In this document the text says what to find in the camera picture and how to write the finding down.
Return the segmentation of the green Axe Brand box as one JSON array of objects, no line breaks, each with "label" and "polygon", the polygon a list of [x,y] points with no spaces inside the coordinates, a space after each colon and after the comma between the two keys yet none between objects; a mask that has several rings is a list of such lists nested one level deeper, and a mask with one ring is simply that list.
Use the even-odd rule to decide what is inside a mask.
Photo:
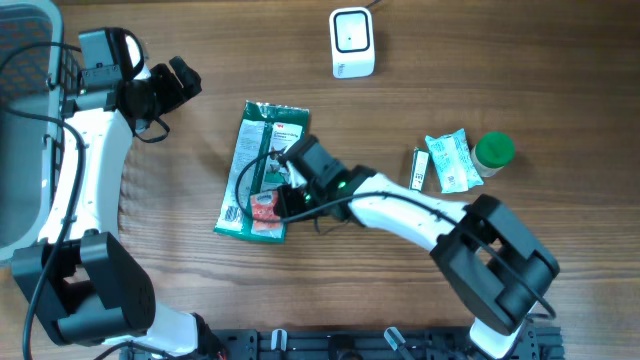
[{"label": "green Axe Brand box", "polygon": [[415,148],[413,151],[409,189],[421,192],[427,177],[430,154],[428,151]]}]

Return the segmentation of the mint green wipes pack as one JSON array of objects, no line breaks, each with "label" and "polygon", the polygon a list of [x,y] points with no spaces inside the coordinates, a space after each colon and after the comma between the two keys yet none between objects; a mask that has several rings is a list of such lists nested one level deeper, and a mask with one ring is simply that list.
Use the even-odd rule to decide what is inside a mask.
[{"label": "mint green wipes pack", "polygon": [[438,138],[425,137],[443,194],[462,193],[484,184],[474,167],[463,128]]}]

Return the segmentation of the orange Kleenex tissue pack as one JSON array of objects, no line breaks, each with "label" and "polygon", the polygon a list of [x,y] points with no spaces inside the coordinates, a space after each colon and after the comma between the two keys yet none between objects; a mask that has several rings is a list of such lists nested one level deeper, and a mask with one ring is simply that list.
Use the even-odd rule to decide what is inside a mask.
[{"label": "orange Kleenex tissue pack", "polygon": [[267,190],[250,197],[253,235],[272,239],[283,237],[284,225],[274,210],[277,200],[278,193],[275,190]]}]

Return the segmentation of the green lid jar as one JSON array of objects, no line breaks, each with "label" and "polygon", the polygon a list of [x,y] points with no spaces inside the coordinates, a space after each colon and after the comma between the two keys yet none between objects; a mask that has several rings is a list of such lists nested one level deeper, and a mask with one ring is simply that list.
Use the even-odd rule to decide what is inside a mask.
[{"label": "green lid jar", "polygon": [[484,135],[471,150],[471,160],[478,174],[491,177],[508,165],[515,157],[513,140],[502,132]]}]

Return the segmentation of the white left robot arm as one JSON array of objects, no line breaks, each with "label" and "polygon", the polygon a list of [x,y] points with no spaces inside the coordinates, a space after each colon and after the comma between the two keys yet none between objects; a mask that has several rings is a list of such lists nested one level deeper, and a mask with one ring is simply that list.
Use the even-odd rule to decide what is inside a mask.
[{"label": "white left robot arm", "polygon": [[176,56],[123,75],[116,65],[82,73],[65,99],[59,184],[39,241],[13,255],[14,280],[29,302],[23,353],[33,322],[59,345],[105,346],[165,359],[222,359],[221,340],[196,313],[157,302],[152,281],[119,241],[124,162],[150,122],[198,95],[199,74]]}]

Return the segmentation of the green 3M gloves pack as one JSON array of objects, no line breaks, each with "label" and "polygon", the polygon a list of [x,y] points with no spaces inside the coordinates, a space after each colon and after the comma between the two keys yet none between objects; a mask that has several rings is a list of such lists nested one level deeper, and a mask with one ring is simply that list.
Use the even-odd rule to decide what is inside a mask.
[{"label": "green 3M gloves pack", "polygon": [[245,103],[229,177],[214,231],[241,240],[282,243],[251,233],[250,197],[290,184],[289,172],[278,162],[280,154],[307,133],[306,108],[263,102]]}]

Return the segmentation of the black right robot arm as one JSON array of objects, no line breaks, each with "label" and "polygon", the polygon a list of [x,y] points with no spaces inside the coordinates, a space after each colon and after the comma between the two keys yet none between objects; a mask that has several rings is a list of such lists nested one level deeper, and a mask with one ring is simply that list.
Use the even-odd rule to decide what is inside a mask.
[{"label": "black right robot arm", "polygon": [[498,199],[446,201],[402,187],[371,168],[340,163],[313,168],[287,161],[292,181],[277,211],[287,222],[330,215],[387,231],[426,250],[474,315],[469,337],[480,353],[504,359],[560,266],[540,240]]}]

